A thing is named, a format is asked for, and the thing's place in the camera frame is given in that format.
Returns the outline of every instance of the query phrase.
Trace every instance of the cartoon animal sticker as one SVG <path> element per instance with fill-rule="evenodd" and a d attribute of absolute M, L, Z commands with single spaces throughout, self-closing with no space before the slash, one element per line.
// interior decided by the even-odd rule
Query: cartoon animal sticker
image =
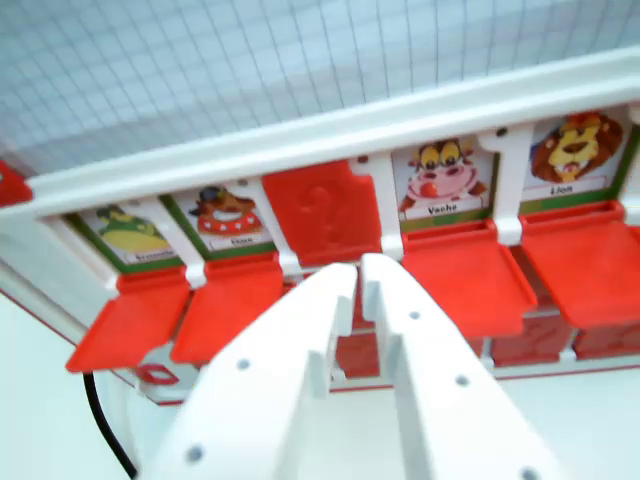
<path fill-rule="evenodd" d="M 404 231 L 468 221 L 487 215 L 493 185 L 493 154 L 473 137 L 450 138 L 392 152 L 396 196 Z"/>
<path fill-rule="evenodd" d="M 96 215 L 107 224 L 98 232 L 102 239 L 120 250 L 146 253 L 171 248 L 153 223 L 129 215 L 117 205 L 99 208 Z"/>
<path fill-rule="evenodd" d="M 240 198 L 224 187 L 206 187 L 198 194 L 197 208 L 189 211 L 198 217 L 198 232 L 235 236 L 259 231 L 262 223 L 253 213 L 256 204 L 250 198 Z"/>
<path fill-rule="evenodd" d="M 455 202 L 468 196 L 479 196 L 487 187 L 478 179 L 478 169 L 457 138 L 423 145 L 415 152 L 415 172 L 399 210 L 405 212 L 416 205 Z"/>
<path fill-rule="evenodd" d="M 534 132 L 523 200 L 609 188 L 629 131 L 624 108 L 540 122 Z"/>
<path fill-rule="evenodd" d="M 275 250 L 255 201 L 223 185 L 166 195 L 161 200 L 206 259 Z"/>
<path fill-rule="evenodd" d="M 146 218 L 110 204 L 68 215 L 71 226 L 122 273 L 182 265 L 171 245 Z"/>

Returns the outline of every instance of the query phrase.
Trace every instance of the grid paper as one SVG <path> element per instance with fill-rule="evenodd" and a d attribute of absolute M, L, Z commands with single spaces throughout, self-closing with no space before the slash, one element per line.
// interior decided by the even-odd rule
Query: grid paper
<path fill-rule="evenodd" d="M 637 0 L 3 0 L 25 175 L 640 43 Z"/>

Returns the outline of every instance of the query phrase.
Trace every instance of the cartoon cow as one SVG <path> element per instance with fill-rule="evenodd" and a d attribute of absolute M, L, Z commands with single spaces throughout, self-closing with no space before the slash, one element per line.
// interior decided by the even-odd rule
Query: cartoon cow
<path fill-rule="evenodd" d="M 198 231 L 211 235 L 234 236 L 253 233 L 262 227 L 253 213 L 256 204 L 250 198 L 236 197 L 224 187 L 205 187 L 200 191 L 197 208 Z"/>
<path fill-rule="evenodd" d="M 486 192 L 487 187 L 478 180 L 478 170 L 469 159 L 472 153 L 463 150 L 457 138 L 420 147 L 409 162 L 415 172 L 398 210 L 405 212 L 416 202 L 435 205 Z"/>
<path fill-rule="evenodd" d="M 601 113 L 569 115 L 535 148 L 531 173 L 547 182 L 573 182 L 609 160 L 623 135 L 620 124 Z"/>

